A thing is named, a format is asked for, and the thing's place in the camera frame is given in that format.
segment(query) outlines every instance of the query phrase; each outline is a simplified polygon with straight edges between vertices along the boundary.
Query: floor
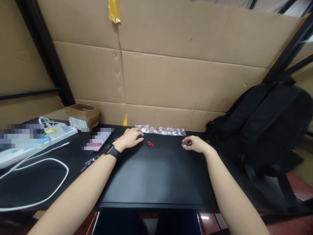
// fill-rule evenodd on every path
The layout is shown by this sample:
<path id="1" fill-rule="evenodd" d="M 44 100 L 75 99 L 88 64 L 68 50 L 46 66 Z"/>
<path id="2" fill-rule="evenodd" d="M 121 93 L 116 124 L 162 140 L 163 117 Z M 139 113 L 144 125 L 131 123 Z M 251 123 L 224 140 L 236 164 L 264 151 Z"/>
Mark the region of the floor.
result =
<path id="1" fill-rule="evenodd" d="M 302 200 L 308 200 L 313 198 L 313 188 L 304 183 L 300 178 L 298 178 L 293 173 L 287 174 L 290 184 L 295 191 L 298 198 Z M 32 213 L 31 216 L 39 219 L 44 212 L 26 212 Z M 92 211 L 82 225 L 75 232 L 75 235 L 92 235 L 93 227 L 97 220 L 97 212 Z M 156 226 L 158 213 L 141 213 L 142 219 L 148 229 L 149 235 L 154 234 Z M 221 214 L 218 214 L 221 223 L 224 228 L 227 225 Z M 199 224 L 203 235 L 209 235 L 214 232 L 220 231 L 220 227 L 217 223 L 214 214 L 211 213 L 198 213 Z M 5 235 L 26 235 L 30 227 L 21 226 L 19 224 L 13 223 L 11 221 L 0 220 L 0 234 Z M 272 235 L 289 235 L 289 234 L 301 234 L 301 235 L 311 235 L 313 234 L 313 215 L 294 218 L 286 222 L 280 222 L 278 224 L 273 224 L 268 226 L 268 229 Z"/>

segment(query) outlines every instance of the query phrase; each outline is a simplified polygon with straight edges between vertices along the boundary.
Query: forearm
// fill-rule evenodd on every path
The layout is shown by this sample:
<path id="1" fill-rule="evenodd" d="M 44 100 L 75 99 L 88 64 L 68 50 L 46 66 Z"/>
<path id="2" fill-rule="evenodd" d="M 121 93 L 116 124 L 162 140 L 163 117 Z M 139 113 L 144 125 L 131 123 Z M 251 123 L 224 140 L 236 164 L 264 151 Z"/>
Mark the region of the forearm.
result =
<path id="1" fill-rule="evenodd" d="M 102 155 L 90 165 L 50 206 L 29 235 L 73 234 L 96 204 L 115 163 L 112 155 Z"/>
<path id="2" fill-rule="evenodd" d="M 204 152 L 216 201 L 231 234 L 269 234 L 260 215 L 216 151 Z"/>

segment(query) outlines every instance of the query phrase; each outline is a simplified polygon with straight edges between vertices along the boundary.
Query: small cardboard box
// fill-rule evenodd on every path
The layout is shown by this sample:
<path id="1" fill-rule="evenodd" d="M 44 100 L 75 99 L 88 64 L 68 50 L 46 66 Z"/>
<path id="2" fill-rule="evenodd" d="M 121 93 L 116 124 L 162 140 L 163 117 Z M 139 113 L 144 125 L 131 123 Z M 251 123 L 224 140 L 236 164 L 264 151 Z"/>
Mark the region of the small cardboard box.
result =
<path id="1" fill-rule="evenodd" d="M 72 127 L 82 130 L 82 128 L 93 128 L 98 125 L 99 108 L 88 104 L 74 104 L 65 107 Z"/>

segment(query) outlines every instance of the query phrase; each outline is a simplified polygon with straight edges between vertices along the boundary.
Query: person's left hand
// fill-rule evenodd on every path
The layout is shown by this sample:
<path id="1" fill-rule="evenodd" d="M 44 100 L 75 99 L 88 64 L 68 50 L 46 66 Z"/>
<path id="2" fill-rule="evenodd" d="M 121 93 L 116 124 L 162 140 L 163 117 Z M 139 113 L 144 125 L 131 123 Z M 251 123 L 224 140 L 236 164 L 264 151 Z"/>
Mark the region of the person's left hand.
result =
<path id="1" fill-rule="evenodd" d="M 131 148 L 143 141 L 143 138 L 137 139 L 137 137 L 140 135 L 144 136 L 139 128 L 126 129 L 124 135 L 122 135 L 115 142 L 113 142 L 113 145 L 116 150 L 118 150 L 119 152 L 123 152 L 124 149 Z"/>

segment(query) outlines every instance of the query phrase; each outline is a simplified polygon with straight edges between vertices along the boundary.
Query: phone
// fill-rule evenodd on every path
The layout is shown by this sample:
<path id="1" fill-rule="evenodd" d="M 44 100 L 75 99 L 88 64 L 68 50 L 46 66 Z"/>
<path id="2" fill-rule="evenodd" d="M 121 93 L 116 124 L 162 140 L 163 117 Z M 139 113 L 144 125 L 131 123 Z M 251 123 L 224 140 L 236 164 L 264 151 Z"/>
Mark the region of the phone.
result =
<path id="1" fill-rule="evenodd" d="M 99 153 L 113 133 L 113 128 L 100 128 L 99 131 L 92 135 L 89 142 L 85 144 L 84 150 L 89 153 Z"/>

